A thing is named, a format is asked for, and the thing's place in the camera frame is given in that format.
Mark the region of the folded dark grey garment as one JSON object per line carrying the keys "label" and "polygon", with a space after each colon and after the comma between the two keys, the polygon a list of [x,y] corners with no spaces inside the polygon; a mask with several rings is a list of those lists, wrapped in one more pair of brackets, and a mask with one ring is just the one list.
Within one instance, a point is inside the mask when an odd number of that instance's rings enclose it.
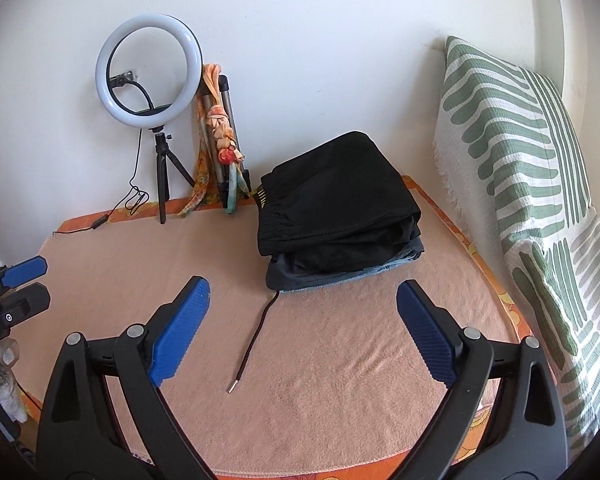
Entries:
{"label": "folded dark grey garment", "polygon": [[424,251],[418,226],[409,233],[390,228],[379,233],[374,240],[333,240],[330,244],[272,255],[265,273],[265,284],[275,290],[274,287],[284,284],[287,278],[361,271],[387,263],[404,252]]}

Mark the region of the black drawstring metal tip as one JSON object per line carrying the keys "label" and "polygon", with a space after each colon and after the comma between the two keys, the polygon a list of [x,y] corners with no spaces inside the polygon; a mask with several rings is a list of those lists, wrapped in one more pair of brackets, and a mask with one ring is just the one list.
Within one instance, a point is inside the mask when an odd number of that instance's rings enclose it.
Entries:
{"label": "black drawstring metal tip", "polygon": [[250,339],[249,344],[244,352],[244,355],[242,356],[242,362],[240,362],[240,364],[238,366],[238,370],[235,374],[235,377],[234,377],[233,381],[230,383],[230,386],[226,390],[227,394],[231,394],[235,390],[235,388],[238,386],[239,382],[242,380],[242,375],[245,373],[245,370],[248,365],[249,358],[251,356],[253,347],[256,344],[257,339],[260,336],[261,330],[266,321],[266,318],[268,317],[268,312],[270,312],[271,308],[276,303],[277,299],[279,298],[279,295],[280,295],[280,291],[276,290],[276,292],[274,292],[274,296],[270,300],[268,300],[268,303],[264,306],[264,308],[261,312],[260,318],[259,318],[258,325],[251,336],[251,339]]}

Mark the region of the green striped pillow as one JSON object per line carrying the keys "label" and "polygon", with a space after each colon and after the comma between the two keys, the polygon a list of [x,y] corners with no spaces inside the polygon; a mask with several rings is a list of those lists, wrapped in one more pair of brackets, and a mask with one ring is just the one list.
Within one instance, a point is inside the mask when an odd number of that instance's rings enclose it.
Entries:
{"label": "green striped pillow", "polygon": [[600,431],[600,215],[554,82],[452,36],[434,152],[479,255],[541,341],[571,456]]}

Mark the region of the black pants yellow pattern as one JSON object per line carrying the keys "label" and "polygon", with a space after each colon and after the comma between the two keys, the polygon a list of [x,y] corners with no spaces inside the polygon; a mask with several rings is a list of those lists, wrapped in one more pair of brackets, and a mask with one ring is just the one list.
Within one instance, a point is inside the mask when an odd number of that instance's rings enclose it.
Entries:
{"label": "black pants yellow pattern", "polygon": [[422,212],[401,175],[370,137],[352,131],[276,166],[261,179],[258,251],[263,257],[407,233]]}

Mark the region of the folded tripod with scarf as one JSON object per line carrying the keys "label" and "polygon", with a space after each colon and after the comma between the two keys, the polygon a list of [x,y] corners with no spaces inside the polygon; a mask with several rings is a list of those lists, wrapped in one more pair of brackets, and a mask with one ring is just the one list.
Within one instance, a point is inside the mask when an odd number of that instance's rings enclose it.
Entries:
{"label": "folded tripod with scarf", "polygon": [[232,214],[251,195],[251,184],[235,131],[230,83],[219,64],[202,66],[194,111],[199,132],[194,188],[178,215],[185,217],[202,205],[221,205]]}

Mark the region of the folded blue jeans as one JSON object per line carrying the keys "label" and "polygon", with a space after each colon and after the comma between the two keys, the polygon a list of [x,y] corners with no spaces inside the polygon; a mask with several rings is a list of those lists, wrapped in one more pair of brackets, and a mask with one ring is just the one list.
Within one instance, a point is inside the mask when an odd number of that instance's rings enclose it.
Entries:
{"label": "folded blue jeans", "polygon": [[344,272],[324,276],[304,276],[303,278],[287,278],[284,284],[276,285],[274,289],[279,290],[280,292],[300,292],[300,290],[308,290],[332,286],[339,283],[352,282],[360,280],[361,278],[367,278],[371,275],[393,270],[407,263],[415,262],[421,255],[421,252],[410,252],[409,254],[404,252],[403,255],[400,255],[398,258],[394,258],[387,263],[381,264],[380,266],[371,266],[370,268],[361,271]]}

